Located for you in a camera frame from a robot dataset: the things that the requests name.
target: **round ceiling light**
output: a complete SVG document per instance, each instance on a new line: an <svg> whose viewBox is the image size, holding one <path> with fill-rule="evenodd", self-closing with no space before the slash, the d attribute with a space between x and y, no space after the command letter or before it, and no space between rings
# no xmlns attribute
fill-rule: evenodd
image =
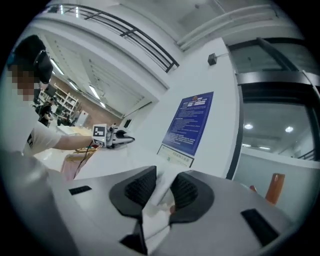
<svg viewBox="0 0 320 256"><path fill-rule="evenodd" d="M248 130L251 130L254 126L250 123L247 123L244 128L248 129Z"/></svg>
<svg viewBox="0 0 320 256"><path fill-rule="evenodd" d="M291 126L288 126L287 128L285 128L285 131L286 131L287 133L291 133L293 130L294 130L294 128L291 127Z"/></svg>

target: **black metal railing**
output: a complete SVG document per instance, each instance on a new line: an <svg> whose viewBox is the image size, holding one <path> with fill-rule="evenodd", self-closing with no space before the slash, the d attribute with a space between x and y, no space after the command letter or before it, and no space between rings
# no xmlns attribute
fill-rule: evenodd
<svg viewBox="0 0 320 256"><path fill-rule="evenodd" d="M304 160L313 160L314 158L315 158L315 149L312 149L309 152L298 157L298 159L304 159Z"/></svg>
<svg viewBox="0 0 320 256"><path fill-rule="evenodd" d="M76 18L97 22L132 44L141 47L166 73L174 66L179 67L178 62L159 43L141 29L113 14L89 6L69 3L48 5L42 13L72 15Z"/></svg>

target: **blue sign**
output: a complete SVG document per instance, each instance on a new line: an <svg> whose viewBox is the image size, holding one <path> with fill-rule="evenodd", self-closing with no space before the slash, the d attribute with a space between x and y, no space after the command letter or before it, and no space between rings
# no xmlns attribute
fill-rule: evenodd
<svg viewBox="0 0 320 256"><path fill-rule="evenodd" d="M212 91L182 99L162 143L194 156L206 126L213 96Z"/></svg>

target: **white sleeve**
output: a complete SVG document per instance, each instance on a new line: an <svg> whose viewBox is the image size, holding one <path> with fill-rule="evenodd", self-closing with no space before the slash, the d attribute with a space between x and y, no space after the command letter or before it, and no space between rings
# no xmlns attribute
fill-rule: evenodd
<svg viewBox="0 0 320 256"><path fill-rule="evenodd" d="M61 138L61 135L50 130L44 124L39 121L36 123L31 132L32 145L30 148L32 155L53 148Z"/></svg>

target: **black cable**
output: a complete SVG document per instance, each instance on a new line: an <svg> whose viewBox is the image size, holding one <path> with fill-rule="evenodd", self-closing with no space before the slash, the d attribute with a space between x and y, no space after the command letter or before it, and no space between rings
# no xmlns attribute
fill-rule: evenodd
<svg viewBox="0 0 320 256"><path fill-rule="evenodd" d="M88 150L89 150L91 144L92 144L92 141L90 142L90 145L86 148L85 155L84 155L83 159L81 160L81 162L79 163L79 166L78 166L78 168L76 169L76 171L75 171L75 173L74 173L73 179L75 179L76 174L77 174L77 171L78 171L78 169L80 168L82 162L87 158Z"/></svg>

